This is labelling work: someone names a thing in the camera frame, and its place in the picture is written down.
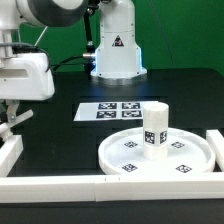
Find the round white plate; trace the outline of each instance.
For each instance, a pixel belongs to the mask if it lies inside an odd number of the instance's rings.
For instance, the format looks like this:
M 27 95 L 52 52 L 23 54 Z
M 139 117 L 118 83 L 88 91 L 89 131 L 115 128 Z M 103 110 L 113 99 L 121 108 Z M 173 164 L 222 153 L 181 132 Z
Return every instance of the round white plate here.
M 143 156 L 143 128 L 133 128 L 106 138 L 99 147 L 99 163 L 106 174 L 192 174 L 211 172 L 215 154 L 207 141 L 195 134 L 169 128 L 168 156 L 159 161 Z

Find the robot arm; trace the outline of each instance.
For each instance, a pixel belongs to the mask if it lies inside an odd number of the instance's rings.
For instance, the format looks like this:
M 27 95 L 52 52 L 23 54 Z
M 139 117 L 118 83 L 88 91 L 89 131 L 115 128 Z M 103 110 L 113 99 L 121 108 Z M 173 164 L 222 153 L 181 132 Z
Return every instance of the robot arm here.
M 15 53 L 11 32 L 24 22 L 70 26 L 82 18 L 87 5 L 88 0 L 0 0 L 0 103 L 6 100 L 9 121 L 15 121 L 19 100 L 45 100 L 54 94 L 47 56 Z

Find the black table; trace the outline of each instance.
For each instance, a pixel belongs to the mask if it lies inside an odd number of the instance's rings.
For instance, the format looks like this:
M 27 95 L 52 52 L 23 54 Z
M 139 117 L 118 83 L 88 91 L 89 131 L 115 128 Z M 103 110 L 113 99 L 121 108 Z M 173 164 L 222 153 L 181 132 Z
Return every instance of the black table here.
M 97 149 L 109 135 L 142 126 L 142 120 L 74 122 L 79 103 L 157 100 L 169 104 L 169 126 L 205 137 L 224 134 L 224 77 L 210 69 L 149 71 L 130 86 L 93 84 L 81 72 L 58 73 L 55 95 L 25 102 L 34 117 L 14 129 L 24 152 L 9 176 L 102 174 Z M 217 223 L 224 200 L 168 200 L 1 204 L 0 223 Z

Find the white frame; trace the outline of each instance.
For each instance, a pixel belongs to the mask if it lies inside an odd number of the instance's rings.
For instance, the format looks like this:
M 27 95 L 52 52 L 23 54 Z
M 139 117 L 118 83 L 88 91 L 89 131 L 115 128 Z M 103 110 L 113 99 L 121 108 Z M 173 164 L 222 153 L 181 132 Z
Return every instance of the white frame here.
M 224 138 L 217 130 L 207 131 L 207 141 L 218 155 L 217 161 L 221 161 Z M 18 147 L 11 147 L 9 151 L 18 152 Z M 10 159 L 12 162 L 12 157 L 5 157 L 5 162 Z M 0 178 L 0 203 L 208 198 L 224 198 L 224 173 L 172 177 L 87 175 Z

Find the green backdrop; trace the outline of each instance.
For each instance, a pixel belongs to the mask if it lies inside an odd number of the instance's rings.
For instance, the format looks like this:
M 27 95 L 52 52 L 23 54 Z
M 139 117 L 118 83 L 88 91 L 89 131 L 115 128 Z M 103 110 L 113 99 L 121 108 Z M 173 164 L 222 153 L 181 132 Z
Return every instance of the green backdrop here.
M 142 48 L 145 68 L 212 68 L 224 75 L 223 0 L 154 0 L 154 8 L 150 0 L 133 2 L 136 42 Z M 91 18 L 91 27 L 97 46 L 98 13 Z M 20 30 L 22 41 L 35 43 L 43 28 L 22 25 Z M 86 48 L 83 20 L 68 28 L 49 28 L 39 47 L 49 52 L 53 64 L 82 55 Z M 82 69 L 82 66 L 69 66 L 60 71 Z

